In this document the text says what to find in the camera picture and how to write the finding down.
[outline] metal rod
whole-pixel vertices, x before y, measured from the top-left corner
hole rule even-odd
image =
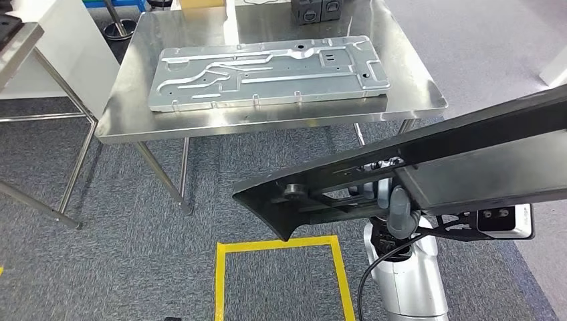
[[[6,182],[0,181],[0,192],[9,195],[18,201],[27,204],[34,209],[42,212],[43,214],[49,215],[53,217],[56,221],[61,222],[68,227],[72,227],[74,229],[81,229],[82,223],[76,222],[69,217],[57,212],[56,210],[52,209],[51,207],[43,204],[42,202],[34,199],[33,197],[29,196],[28,194],[16,189],[15,187],[9,185]]]
[[[183,155],[181,155],[181,179],[179,184],[179,194],[185,197],[185,183],[187,181],[187,160],[189,158],[189,137],[183,140]]]
[[[154,171],[158,179],[163,183],[163,185],[165,186],[171,197],[173,197],[173,199],[177,202],[177,204],[181,207],[183,211],[190,213],[191,208],[189,207],[188,204],[185,203],[185,200],[183,199],[183,197],[181,197],[179,191],[177,190],[175,185],[173,185],[167,174],[163,171],[158,161],[155,159],[154,155],[152,154],[150,149],[146,146],[146,144],[143,142],[135,142],[134,145],[136,146],[138,151],[142,154],[144,160],[146,160],[148,165],[150,165],[151,169]]]
[[[57,82],[57,84],[61,87],[61,89],[69,96],[69,99],[73,102],[73,104],[77,107],[77,109],[82,112],[85,117],[89,120],[92,124],[96,122],[94,116],[91,115],[90,111],[85,107],[82,99],[75,93],[73,88],[69,86],[69,84],[65,81],[63,76],[51,65],[51,63],[45,58],[45,56],[37,49],[34,48],[33,52],[39,61],[39,63],[45,68],[45,70],[51,75],[53,80]]]
[[[398,131],[398,135],[410,131],[411,128],[413,127],[413,124],[415,124],[416,121],[417,121],[417,119],[415,119],[415,118],[414,119],[404,119],[404,121],[402,122],[402,126],[400,126],[400,130]]]
[[[61,200],[61,203],[59,205],[60,213],[65,213],[65,210],[67,209],[67,204],[69,203],[69,199],[71,198],[71,194],[73,193],[73,189],[75,188],[75,183],[77,183],[77,178],[79,177],[79,173],[81,173],[81,168],[83,167],[83,163],[85,162],[85,157],[87,156],[88,148],[90,146],[90,142],[92,141],[96,125],[97,122],[91,123],[87,137],[85,137],[85,140],[83,141],[79,156],[77,157],[77,161],[75,162],[75,167],[73,168],[71,177],[67,182],[67,187],[65,188],[63,199]]]
[[[52,120],[52,119],[66,119],[66,118],[79,118],[85,117],[82,112],[63,112],[60,114],[42,114],[42,115],[29,115],[29,116],[12,116],[0,117],[2,122],[30,122],[34,120]]]
[[[360,146],[364,146],[364,136],[362,135],[362,131],[360,130],[360,125],[357,122],[354,123],[354,131],[356,132],[358,144]]]
[[[106,6],[106,9],[108,10],[108,13],[110,14],[110,17],[114,21],[114,24],[116,25],[116,28],[118,29],[118,32],[120,33],[120,36],[124,37],[126,35],[126,29],[124,28],[124,25],[122,24],[120,17],[118,16],[118,13],[116,12],[116,8],[114,8],[114,6],[112,5],[112,1],[111,0],[104,0],[104,4]]]

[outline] metal frame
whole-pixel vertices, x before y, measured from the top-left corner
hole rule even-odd
[[[36,120],[55,120],[55,119],[68,119],[68,118],[79,118],[85,117],[87,121],[90,123],[89,131],[87,136],[85,137],[83,144],[81,146],[79,155],[75,162],[75,166],[71,173],[71,177],[67,183],[67,187],[65,188],[63,197],[61,199],[60,205],[58,209],[53,209],[38,201],[37,199],[29,196],[28,194],[20,191],[19,189],[15,188],[14,186],[0,180],[0,192],[9,195],[26,205],[29,205],[43,214],[46,214],[50,217],[53,217],[56,221],[61,222],[68,227],[72,227],[74,229],[81,229],[82,223],[74,221],[69,217],[65,216],[65,210],[69,204],[69,200],[73,193],[75,184],[77,182],[77,178],[80,174],[81,168],[83,167],[83,163],[85,161],[86,154],[89,149],[89,145],[92,141],[92,137],[94,135],[94,131],[96,129],[96,125],[98,121],[94,116],[90,114],[88,109],[85,107],[85,104],[82,102],[81,98],[75,93],[75,91],[69,86],[69,84],[63,79],[61,74],[51,65],[51,63],[45,58],[45,56],[37,49],[33,48],[32,52],[34,56],[37,58],[38,62],[43,66],[43,68],[50,74],[50,76],[57,82],[57,84],[61,87],[61,89],[69,96],[69,99],[73,102],[73,104],[77,107],[80,112],[68,112],[68,113],[59,113],[59,114],[39,114],[39,115],[31,115],[31,116],[12,116],[12,117],[2,117],[0,118],[0,123],[8,123],[8,122],[28,122],[28,121],[36,121]]]
[[[147,147],[145,142],[135,142],[134,146],[138,149],[144,160],[150,165],[150,168],[154,171],[157,178],[163,183],[171,197],[175,200],[177,205],[186,213],[191,214],[193,209],[185,199],[183,195],[185,194],[185,181],[187,176],[187,154],[189,151],[189,138],[185,138],[185,143],[183,145],[183,164],[181,165],[181,183],[180,190],[178,191],[169,176],[163,171],[161,165],[156,160],[155,156],[152,154],[150,149]]]
[[[404,119],[404,121],[400,126],[400,129],[398,130],[398,135],[410,131],[416,121],[417,119]],[[354,123],[354,132],[356,133],[356,139],[358,139],[358,144],[360,146],[364,146],[366,144],[364,142],[364,135],[362,135],[360,125],[357,122]]]

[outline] table top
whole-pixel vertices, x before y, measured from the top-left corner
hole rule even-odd
[[[16,73],[42,35],[43,29],[38,23],[24,23],[10,42],[0,51],[0,90]]]
[[[164,48],[366,35],[390,80],[386,96],[151,112]],[[340,20],[296,25],[289,3],[144,13],[96,129],[106,144],[439,116],[447,102],[383,0],[346,1]]]

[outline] floor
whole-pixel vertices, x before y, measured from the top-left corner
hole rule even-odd
[[[567,43],[561,0],[542,0],[537,7],[522,0],[388,4],[446,95],[452,107],[446,117],[541,90],[537,70]],[[103,11],[92,13],[98,25],[107,22]],[[124,8],[119,14],[136,16]],[[120,60],[125,45],[112,49]],[[65,98],[0,105],[2,114],[21,108],[72,105]],[[394,135],[398,126],[363,124],[362,130],[374,141]],[[86,129],[82,120],[0,126],[0,177],[57,204]],[[148,145],[177,184],[182,142]],[[188,216],[132,146],[93,142],[69,208],[84,230],[65,229],[0,195],[0,320],[212,320],[217,242],[274,238],[231,200],[232,184],[258,169],[268,173],[356,145],[351,125],[194,138],[187,177],[194,211]],[[567,248],[546,250],[546,242],[560,244],[562,222],[551,213],[564,208],[536,208],[544,213],[537,217],[538,231],[557,233],[538,232],[533,241],[439,240],[450,319],[567,320],[567,285],[558,278],[564,273],[558,257]],[[303,227],[295,235],[338,236],[354,304],[367,266],[364,224]],[[227,254],[224,297],[225,320],[344,319],[326,245]],[[370,282],[364,307],[369,320],[385,320]]]

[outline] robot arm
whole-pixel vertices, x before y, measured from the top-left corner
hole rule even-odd
[[[447,320],[434,237],[533,238],[530,203],[567,199],[566,129],[567,85],[238,183],[233,197],[284,241],[369,218],[360,319],[372,274],[390,320]]]

